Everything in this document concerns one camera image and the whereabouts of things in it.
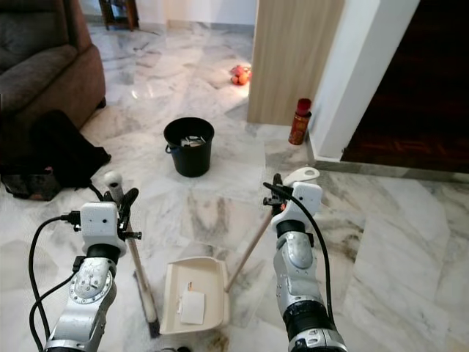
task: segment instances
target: black cable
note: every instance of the black cable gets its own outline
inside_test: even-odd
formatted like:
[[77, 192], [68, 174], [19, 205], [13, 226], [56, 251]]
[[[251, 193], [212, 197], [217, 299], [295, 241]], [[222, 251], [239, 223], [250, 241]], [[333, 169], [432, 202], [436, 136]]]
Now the black cable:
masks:
[[96, 197], [100, 200], [100, 202], [103, 201], [103, 195], [101, 194], [101, 192], [99, 191], [99, 189], [97, 189], [95, 187], [95, 185], [93, 185], [92, 183], [89, 183], [88, 185], [88, 188], [91, 189], [95, 194], [96, 194]]
[[316, 224], [316, 221], [313, 219], [313, 216], [308, 212], [308, 209], [305, 208], [301, 202], [296, 199], [294, 196], [288, 194], [286, 191], [283, 189], [280, 189], [277, 186], [270, 185], [267, 182], [263, 183], [264, 187], [269, 188], [271, 191], [277, 193], [279, 196], [282, 198], [285, 198], [287, 200], [291, 200], [294, 202], [306, 215], [308, 220], [311, 222], [313, 225], [314, 231], [316, 232], [317, 238], [320, 240], [321, 243], [321, 249], [322, 249], [322, 254], [324, 255], [324, 266], [325, 266], [325, 295], [327, 299], [327, 305], [328, 305], [328, 315], [331, 323], [335, 325], [334, 323], [334, 316], [332, 312], [332, 294], [330, 292], [330, 264], [329, 264], [329, 255], [328, 255], [328, 250], [325, 246], [324, 238], [322, 236], [321, 230]]
[[[36, 283], [36, 278], [34, 277], [34, 251], [36, 249], [36, 244], [37, 244], [37, 239], [39, 238], [39, 234], [43, 230], [45, 226], [50, 224], [51, 222], [54, 221], [59, 221], [59, 220], [67, 220], [67, 216], [55, 216], [49, 220], [44, 221], [36, 230], [36, 233], [34, 234], [34, 237], [32, 239], [31, 243], [31, 248], [29, 250], [29, 259], [28, 259], [28, 272], [29, 272], [29, 280], [31, 281], [31, 286], [32, 286], [32, 292], [34, 294], [34, 299], [38, 301], [40, 299], [39, 297], [39, 290], [37, 289], [37, 283]], [[49, 329], [49, 324], [47, 321], [47, 317], [45, 316], [45, 311], [43, 304], [39, 302], [37, 305], [39, 308], [39, 313], [41, 315], [41, 320], [43, 321], [44, 325], [44, 332], [45, 332], [45, 338], [47, 339], [49, 335], [51, 334], [51, 331]]]
[[66, 285], [74, 276], [75, 273], [71, 274], [68, 278], [66, 278], [66, 280], [62, 281], [57, 286], [52, 287], [49, 291], [40, 296], [40, 298], [36, 300], [36, 302], [33, 304], [31, 311], [29, 312], [29, 329], [31, 330], [31, 334], [34, 338], [34, 341], [36, 342], [36, 346], [39, 352], [43, 352], [44, 350], [43, 345], [41, 344], [41, 340], [37, 335], [36, 326], [34, 325], [34, 313], [36, 311], [36, 308], [41, 307], [43, 305], [42, 301], [44, 298]]

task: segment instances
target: dustpan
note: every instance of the dustpan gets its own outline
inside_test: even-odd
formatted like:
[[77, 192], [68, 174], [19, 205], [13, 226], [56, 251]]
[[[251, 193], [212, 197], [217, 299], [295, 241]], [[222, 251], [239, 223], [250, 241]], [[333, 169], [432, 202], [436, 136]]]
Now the dustpan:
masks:
[[[226, 263], [212, 257], [185, 258], [168, 264], [163, 320], [160, 325], [161, 334], [181, 334], [210, 330], [228, 324], [230, 316], [229, 290], [235, 283], [237, 275], [241, 272], [265, 229], [267, 229], [271, 219], [270, 214], [266, 216], [229, 280]], [[180, 296], [184, 290], [187, 290], [189, 282], [192, 290], [205, 294], [204, 320], [201, 325], [182, 323], [178, 313]]]

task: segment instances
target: trash in bucket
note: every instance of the trash in bucket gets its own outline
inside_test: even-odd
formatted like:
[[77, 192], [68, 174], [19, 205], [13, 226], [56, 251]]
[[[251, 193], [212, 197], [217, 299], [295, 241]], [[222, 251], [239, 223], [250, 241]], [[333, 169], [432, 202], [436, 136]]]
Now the trash in bucket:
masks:
[[170, 122], [163, 132], [166, 152], [174, 167], [186, 177], [202, 176], [210, 168], [213, 126], [198, 117], [183, 117]]

